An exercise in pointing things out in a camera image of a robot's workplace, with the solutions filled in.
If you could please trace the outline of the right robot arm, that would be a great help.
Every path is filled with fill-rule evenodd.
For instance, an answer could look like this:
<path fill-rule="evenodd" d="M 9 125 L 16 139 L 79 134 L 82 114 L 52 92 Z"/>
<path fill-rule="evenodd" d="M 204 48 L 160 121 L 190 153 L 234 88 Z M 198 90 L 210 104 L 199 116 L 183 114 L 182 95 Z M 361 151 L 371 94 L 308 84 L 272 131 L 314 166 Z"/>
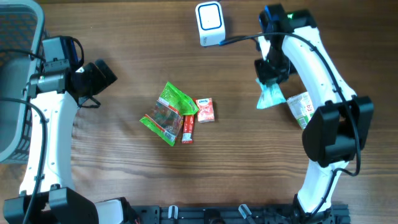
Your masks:
<path fill-rule="evenodd" d="M 288 223 L 341 223 L 347 210 L 333 208 L 331 196 L 347 165 L 361 162 L 374 105 L 342 79 L 308 10 L 286 12 L 281 4 L 268 5 L 259 23 L 262 58 L 254 62 L 258 80 L 278 85 L 297 73 L 314 107 L 302 133 L 309 158 L 305 180 L 281 218 Z"/>

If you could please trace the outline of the cup noodle container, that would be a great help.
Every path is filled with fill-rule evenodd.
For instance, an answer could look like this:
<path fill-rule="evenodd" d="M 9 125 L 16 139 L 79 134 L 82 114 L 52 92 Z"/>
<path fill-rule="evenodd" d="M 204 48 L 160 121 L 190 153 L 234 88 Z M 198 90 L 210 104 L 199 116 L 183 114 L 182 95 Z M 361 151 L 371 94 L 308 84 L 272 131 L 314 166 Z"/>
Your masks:
<path fill-rule="evenodd" d="M 306 91 L 288 98 L 287 104 L 299 126 L 302 129 L 305 129 L 315 113 L 315 109 L 308 92 Z"/>

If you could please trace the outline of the light blue tissue pack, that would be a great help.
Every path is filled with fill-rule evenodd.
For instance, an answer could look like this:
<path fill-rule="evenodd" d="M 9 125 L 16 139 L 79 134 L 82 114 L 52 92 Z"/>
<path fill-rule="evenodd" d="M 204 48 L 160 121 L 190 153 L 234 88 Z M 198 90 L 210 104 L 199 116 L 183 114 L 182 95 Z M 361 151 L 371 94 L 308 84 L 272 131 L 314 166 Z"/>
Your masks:
<path fill-rule="evenodd" d="M 261 95 L 257 102 L 257 109 L 263 110 L 270 108 L 275 105 L 279 105 L 286 102 L 285 97 L 279 87 L 279 84 L 275 80 L 266 81 L 265 84 L 261 83 L 257 78 L 256 82 L 261 88 Z"/>

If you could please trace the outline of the green gummy candy bag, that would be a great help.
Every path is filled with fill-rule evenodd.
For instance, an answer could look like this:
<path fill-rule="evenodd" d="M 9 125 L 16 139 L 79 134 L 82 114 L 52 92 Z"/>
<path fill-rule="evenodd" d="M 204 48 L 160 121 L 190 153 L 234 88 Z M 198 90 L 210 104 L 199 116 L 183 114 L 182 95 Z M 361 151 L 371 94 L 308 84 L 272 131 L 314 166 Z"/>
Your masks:
<path fill-rule="evenodd" d="M 174 146 L 183 126 L 184 116 L 195 115 L 198 107 L 188 95 L 167 82 L 155 106 L 139 121 Z"/>

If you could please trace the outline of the orange small carton box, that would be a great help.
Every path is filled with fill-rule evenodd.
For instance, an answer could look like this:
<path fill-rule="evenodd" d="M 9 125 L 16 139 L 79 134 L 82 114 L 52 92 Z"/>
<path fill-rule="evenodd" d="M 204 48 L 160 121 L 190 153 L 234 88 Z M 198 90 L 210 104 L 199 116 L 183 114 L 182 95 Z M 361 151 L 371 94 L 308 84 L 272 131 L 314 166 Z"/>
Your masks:
<path fill-rule="evenodd" d="M 197 119 L 199 123 L 212 122 L 215 120 L 212 98 L 195 100 L 198 106 Z"/>

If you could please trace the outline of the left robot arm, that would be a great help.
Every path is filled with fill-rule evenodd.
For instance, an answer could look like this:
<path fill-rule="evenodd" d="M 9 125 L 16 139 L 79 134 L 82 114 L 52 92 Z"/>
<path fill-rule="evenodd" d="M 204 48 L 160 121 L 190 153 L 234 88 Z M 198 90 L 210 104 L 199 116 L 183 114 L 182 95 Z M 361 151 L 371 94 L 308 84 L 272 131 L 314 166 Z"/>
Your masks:
<path fill-rule="evenodd" d="M 32 110 L 27 171 L 19 196 L 4 202 L 8 223 L 127 223 L 139 217 L 124 197 L 92 202 L 73 189 L 72 127 L 87 100 L 116 81 L 103 60 L 84 63 L 70 36 L 43 40 L 44 64 L 27 86 Z"/>

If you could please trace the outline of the grey plastic shopping basket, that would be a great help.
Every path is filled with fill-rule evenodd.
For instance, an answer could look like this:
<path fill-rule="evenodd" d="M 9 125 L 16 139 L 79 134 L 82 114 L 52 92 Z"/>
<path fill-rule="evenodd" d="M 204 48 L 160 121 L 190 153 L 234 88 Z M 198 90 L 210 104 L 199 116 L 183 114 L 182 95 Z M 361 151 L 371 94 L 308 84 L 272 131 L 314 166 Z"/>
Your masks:
<path fill-rule="evenodd" d="M 1 97 L 27 100 L 30 76 L 44 63 L 45 17 L 32 0 L 1 1 Z M 1 163 L 26 164 L 32 128 L 25 104 L 1 102 Z"/>

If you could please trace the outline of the red snack bar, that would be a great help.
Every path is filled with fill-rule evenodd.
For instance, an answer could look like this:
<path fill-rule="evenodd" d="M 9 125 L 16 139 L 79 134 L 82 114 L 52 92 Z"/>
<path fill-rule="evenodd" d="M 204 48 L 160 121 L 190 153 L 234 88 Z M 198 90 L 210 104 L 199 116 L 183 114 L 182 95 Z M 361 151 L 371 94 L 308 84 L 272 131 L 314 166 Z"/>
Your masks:
<path fill-rule="evenodd" d="M 195 122 L 194 115 L 184 116 L 182 144 L 193 143 L 192 134 L 193 134 L 194 122 Z"/>

